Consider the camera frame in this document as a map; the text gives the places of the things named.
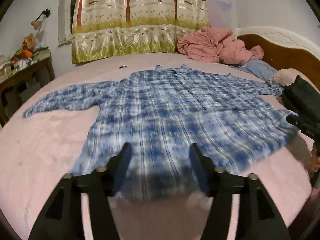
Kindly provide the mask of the person right hand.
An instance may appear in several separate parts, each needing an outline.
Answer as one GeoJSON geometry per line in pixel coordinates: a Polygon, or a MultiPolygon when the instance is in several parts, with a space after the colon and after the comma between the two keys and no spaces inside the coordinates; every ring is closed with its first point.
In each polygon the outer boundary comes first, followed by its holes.
{"type": "Polygon", "coordinates": [[[311,150],[311,157],[310,157],[310,168],[309,168],[309,175],[312,179],[315,173],[319,170],[320,162],[319,162],[319,144],[314,142],[312,145],[311,150]]]}

